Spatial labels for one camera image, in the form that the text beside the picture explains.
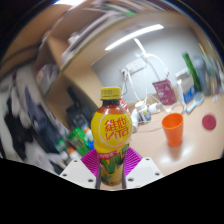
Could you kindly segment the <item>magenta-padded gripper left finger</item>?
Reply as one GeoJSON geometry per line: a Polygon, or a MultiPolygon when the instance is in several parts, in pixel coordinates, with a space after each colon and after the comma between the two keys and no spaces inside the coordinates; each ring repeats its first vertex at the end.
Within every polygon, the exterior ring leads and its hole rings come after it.
{"type": "Polygon", "coordinates": [[[99,189],[100,163],[96,150],[92,149],[81,159],[75,156],[60,177],[84,188],[99,189]]]}

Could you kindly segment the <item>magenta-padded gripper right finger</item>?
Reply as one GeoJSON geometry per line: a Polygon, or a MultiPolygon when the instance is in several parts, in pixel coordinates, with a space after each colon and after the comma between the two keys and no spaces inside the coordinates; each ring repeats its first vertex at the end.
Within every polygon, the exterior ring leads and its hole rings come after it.
{"type": "Polygon", "coordinates": [[[140,188],[163,177],[150,157],[142,157],[131,147],[127,149],[123,161],[123,189],[140,188]]]}

